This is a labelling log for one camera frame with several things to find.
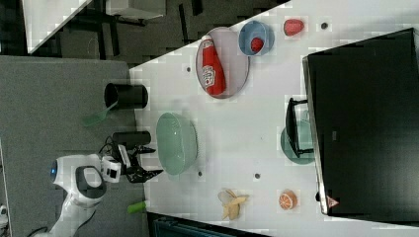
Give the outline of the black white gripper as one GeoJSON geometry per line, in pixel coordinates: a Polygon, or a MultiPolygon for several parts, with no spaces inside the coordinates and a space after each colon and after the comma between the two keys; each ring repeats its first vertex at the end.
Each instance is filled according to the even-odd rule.
{"type": "Polygon", "coordinates": [[[134,148],[132,155],[127,153],[126,147],[122,144],[113,145],[113,157],[122,164],[121,174],[125,175],[130,183],[145,183],[148,180],[158,176],[162,170],[147,171],[140,167],[137,159],[132,155],[154,153],[156,149],[137,146],[134,148]]]}

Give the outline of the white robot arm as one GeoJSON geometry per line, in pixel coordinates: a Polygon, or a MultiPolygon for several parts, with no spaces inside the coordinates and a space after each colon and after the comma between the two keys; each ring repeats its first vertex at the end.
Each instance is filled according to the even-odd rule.
{"type": "Polygon", "coordinates": [[[118,183],[124,174],[130,183],[143,184],[162,173],[134,163],[136,154],[152,153],[153,149],[137,149],[130,155],[122,144],[115,148],[110,155],[68,155],[53,162],[52,183],[63,188],[66,197],[55,224],[43,233],[34,233],[34,237],[74,237],[94,216],[107,192],[107,183],[118,183]]]}

